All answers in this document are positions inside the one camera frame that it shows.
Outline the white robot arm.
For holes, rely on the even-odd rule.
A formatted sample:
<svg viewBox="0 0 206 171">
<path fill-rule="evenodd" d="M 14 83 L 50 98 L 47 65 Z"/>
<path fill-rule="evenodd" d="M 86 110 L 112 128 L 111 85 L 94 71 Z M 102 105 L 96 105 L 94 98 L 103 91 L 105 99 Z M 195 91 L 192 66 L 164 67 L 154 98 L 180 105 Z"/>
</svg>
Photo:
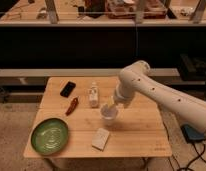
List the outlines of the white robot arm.
<svg viewBox="0 0 206 171">
<path fill-rule="evenodd" d="M 143 60 L 124 67 L 118 75 L 114 103 L 131 102 L 135 93 L 139 92 L 180 115 L 199 132 L 206 134 L 206 102 L 154 81 L 148 76 L 149 71 L 150 65 Z"/>
</svg>

